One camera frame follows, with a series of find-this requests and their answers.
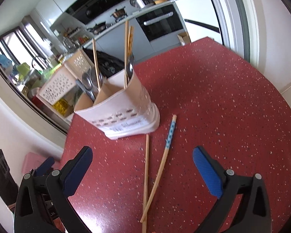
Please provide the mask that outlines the blue patterned chopstick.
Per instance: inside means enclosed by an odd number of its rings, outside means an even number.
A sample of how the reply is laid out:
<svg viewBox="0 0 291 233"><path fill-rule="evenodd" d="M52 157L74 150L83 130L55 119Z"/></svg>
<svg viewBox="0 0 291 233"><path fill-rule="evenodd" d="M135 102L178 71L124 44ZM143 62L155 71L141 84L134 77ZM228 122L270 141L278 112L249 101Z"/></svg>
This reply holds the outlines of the blue patterned chopstick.
<svg viewBox="0 0 291 233"><path fill-rule="evenodd" d="M163 152L163 155L162 155L162 158L161 158L161 162L160 162L160 166L159 166L159 169L158 169L158 172L157 172L157 176L156 176L155 182L153 184L153 187L152 187L149 199L147 201L146 207L143 210L143 214L142 214L142 217L140 219L141 223L143 223L145 221L145 219L146 219L146 215L147 215L148 210L149 210L149 208L150 208L150 206L152 204L152 201L153 201L154 196L156 194L160 179L162 177L162 173L163 173L163 170L164 170L164 167L165 167L165 163L166 163L166 160L168 158L169 150L170 150L170 147L171 147L173 133L174 133L174 130L175 130L175 127L176 127L176 122L177 122L177 115L173 115L172 116L172 121L171 121L171 124L170 124L170 128L169 128L169 132L168 132L168 136L166 138L165 149L164 149L164 152Z"/></svg>

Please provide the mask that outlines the plain bamboo chopstick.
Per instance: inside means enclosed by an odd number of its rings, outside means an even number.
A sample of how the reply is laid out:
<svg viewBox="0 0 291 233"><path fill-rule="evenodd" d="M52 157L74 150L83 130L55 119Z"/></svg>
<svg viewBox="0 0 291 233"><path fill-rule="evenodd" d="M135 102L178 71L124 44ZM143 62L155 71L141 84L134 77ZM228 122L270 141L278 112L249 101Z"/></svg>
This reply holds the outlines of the plain bamboo chopstick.
<svg viewBox="0 0 291 233"><path fill-rule="evenodd" d="M145 140L145 172L144 172L144 185L143 185L143 210L146 208L148 201L148 170L149 170L149 148L150 148L150 136L146 134Z"/></svg>

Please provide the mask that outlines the long bamboo chopstick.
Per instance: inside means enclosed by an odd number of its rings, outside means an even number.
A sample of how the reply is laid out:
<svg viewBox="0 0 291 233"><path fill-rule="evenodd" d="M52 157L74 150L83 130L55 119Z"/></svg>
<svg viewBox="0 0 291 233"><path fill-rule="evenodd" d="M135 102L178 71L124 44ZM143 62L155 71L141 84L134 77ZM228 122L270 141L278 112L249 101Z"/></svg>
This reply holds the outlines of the long bamboo chopstick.
<svg viewBox="0 0 291 233"><path fill-rule="evenodd" d="M92 39L92 50L93 50L93 55L94 55L94 68L95 68L95 76L97 80L97 88L98 88L98 91L100 91L101 81L100 81L100 71L99 71L99 64L98 64L98 59L97 59L95 39Z"/></svg>

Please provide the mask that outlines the dark spoon bowl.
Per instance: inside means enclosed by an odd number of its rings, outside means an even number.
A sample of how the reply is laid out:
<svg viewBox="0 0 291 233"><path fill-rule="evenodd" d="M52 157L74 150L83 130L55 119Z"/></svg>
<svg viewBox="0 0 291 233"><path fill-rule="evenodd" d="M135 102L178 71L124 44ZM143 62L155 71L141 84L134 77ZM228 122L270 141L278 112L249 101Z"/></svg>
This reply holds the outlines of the dark spoon bowl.
<svg viewBox="0 0 291 233"><path fill-rule="evenodd" d="M128 63L126 65L126 75L128 78L128 82L130 81L133 75L133 66L134 66L134 55L131 54L128 58Z"/></svg>
<svg viewBox="0 0 291 233"><path fill-rule="evenodd" d="M91 77L88 73L83 73L82 83L83 83L84 88L87 90L88 94L90 95L90 97L95 99L94 92L93 92L93 84L91 81Z"/></svg>

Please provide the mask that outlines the orange patterned chopstick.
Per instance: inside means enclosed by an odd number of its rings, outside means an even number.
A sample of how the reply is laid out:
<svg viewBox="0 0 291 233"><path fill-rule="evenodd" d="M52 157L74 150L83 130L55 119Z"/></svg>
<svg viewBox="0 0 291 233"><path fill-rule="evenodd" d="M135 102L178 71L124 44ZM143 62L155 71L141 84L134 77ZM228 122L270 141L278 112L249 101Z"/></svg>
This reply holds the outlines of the orange patterned chopstick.
<svg viewBox="0 0 291 233"><path fill-rule="evenodd" d="M128 44L128 57L132 54L133 49L133 34L134 34L134 27L129 27L129 44Z"/></svg>

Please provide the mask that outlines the dark brown spoon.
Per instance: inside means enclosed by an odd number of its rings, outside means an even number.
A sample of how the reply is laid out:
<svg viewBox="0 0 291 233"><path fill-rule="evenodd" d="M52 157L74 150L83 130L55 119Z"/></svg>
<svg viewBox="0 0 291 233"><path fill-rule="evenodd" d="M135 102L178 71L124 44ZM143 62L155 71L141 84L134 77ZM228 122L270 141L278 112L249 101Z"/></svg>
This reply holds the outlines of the dark brown spoon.
<svg viewBox="0 0 291 233"><path fill-rule="evenodd" d="M76 84L80 87L80 89L81 89L84 93L86 93L87 96L88 96L92 101L95 100L94 94L93 94L93 92L92 92L91 90L87 90L87 89L84 87L83 83L80 82L78 79L77 79L75 82L76 82Z"/></svg>

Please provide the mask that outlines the short bamboo chopstick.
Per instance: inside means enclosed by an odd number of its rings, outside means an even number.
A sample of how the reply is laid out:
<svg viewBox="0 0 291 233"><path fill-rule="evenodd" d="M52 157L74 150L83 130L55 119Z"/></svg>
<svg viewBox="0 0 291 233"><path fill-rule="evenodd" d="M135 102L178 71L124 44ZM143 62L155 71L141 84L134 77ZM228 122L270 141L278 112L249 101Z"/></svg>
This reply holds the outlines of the short bamboo chopstick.
<svg viewBox="0 0 291 233"><path fill-rule="evenodd" d="M127 87L126 68L128 64L128 44L129 44L129 22L125 21L125 68L124 68L124 88Z"/></svg>

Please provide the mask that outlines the pink plastic stool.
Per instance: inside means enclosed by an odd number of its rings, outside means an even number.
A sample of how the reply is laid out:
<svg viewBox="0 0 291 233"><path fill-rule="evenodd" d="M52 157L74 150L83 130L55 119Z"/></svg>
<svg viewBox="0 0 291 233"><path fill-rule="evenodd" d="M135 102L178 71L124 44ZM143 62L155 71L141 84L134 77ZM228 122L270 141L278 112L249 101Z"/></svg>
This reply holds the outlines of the pink plastic stool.
<svg viewBox="0 0 291 233"><path fill-rule="evenodd" d="M44 157L39 154L29 152L28 154L26 154L22 164L22 174L25 175L27 173L30 173L32 170L39 168L48 158L49 157ZM53 165L51 166L50 163L48 165L48 168L43 167L42 170L38 170L38 173L41 176L48 175L55 169L60 169L60 163L54 159Z"/></svg>

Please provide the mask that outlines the beige plastic storage cart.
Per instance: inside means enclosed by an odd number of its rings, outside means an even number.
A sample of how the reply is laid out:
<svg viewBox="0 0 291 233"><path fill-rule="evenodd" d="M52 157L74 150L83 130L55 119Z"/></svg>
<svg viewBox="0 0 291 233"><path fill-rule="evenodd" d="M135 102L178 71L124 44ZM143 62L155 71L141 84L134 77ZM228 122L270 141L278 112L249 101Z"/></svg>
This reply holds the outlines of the beige plastic storage cart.
<svg viewBox="0 0 291 233"><path fill-rule="evenodd" d="M82 75L92 66L93 63L83 49L79 49L42 86L37 98L65 123L70 124L74 115L73 107L68 105L67 111L61 114L55 109L55 104L77 85L77 80L82 80Z"/></svg>

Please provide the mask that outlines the white utensil holder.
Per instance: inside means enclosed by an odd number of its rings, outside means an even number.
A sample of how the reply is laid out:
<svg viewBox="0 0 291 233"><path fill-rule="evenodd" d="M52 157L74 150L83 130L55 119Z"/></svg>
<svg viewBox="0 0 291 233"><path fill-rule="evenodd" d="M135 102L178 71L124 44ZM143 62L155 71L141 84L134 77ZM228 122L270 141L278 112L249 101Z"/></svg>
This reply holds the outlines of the white utensil holder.
<svg viewBox="0 0 291 233"><path fill-rule="evenodd" d="M105 79L92 101L83 93L74 113L102 131L110 140L152 133L160 125L160 113L146 88L133 73L127 86L125 71Z"/></svg>

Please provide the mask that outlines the cardboard box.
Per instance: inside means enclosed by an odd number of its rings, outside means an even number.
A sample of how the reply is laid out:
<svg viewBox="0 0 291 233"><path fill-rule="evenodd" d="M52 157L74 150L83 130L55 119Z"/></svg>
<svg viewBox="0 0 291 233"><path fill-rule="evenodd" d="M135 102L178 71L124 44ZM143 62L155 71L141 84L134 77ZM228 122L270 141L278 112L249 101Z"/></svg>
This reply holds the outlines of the cardboard box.
<svg viewBox="0 0 291 233"><path fill-rule="evenodd" d="M191 43L191 39L190 39L190 36L188 34L188 32L182 32L182 33L179 33L177 35L178 39L179 39L179 42L182 46L185 46L187 44L190 44Z"/></svg>

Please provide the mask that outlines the black wok pan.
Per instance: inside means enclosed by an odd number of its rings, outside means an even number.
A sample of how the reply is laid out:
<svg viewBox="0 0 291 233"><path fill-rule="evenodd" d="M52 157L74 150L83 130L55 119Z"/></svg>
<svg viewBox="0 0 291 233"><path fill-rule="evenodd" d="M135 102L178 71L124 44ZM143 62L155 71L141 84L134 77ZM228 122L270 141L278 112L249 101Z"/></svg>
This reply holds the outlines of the black wok pan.
<svg viewBox="0 0 291 233"><path fill-rule="evenodd" d="M91 32L94 35L98 35L104 30L106 30L106 28L107 28L106 22L101 22L99 24L95 24L94 27L87 28L87 31Z"/></svg>

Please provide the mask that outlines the brown cooking pot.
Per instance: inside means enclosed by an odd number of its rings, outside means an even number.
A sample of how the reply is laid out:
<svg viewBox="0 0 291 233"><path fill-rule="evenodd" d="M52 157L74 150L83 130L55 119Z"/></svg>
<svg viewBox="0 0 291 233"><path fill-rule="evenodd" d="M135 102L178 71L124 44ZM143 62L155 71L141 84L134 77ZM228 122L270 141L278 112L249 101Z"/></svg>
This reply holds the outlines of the brown cooking pot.
<svg viewBox="0 0 291 233"><path fill-rule="evenodd" d="M111 16L114 18L114 19L119 19L119 18L122 18L124 16L126 16L126 11L125 11L125 7L121 8L121 9L116 9L112 14Z"/></svg>

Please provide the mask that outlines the white refrigerator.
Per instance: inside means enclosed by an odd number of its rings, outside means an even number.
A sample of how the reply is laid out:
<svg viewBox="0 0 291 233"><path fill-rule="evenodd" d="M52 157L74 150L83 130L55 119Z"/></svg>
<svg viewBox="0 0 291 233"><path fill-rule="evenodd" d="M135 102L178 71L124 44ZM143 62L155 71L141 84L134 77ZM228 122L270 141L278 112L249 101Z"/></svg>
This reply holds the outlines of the white refrigerator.
<svg viewBox="0 0 291 233"><path fill-rule="evenodd" d="M220 23L212 0L175 0L190 40L209 37L223 44Z"/></svg>

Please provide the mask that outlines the black range hood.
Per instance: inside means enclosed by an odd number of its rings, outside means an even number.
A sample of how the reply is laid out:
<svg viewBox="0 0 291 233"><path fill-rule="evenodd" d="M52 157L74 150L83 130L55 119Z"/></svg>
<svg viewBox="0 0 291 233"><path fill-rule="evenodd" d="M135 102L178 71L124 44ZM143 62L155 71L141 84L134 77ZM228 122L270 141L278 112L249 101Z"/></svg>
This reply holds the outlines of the black range hood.
<svg viewBox="0 0 291 233"><path fill-rule="evenodd" d="M66 13L86 25L105 11L123 1L124 0L77 0L68 7Z"/></svg>

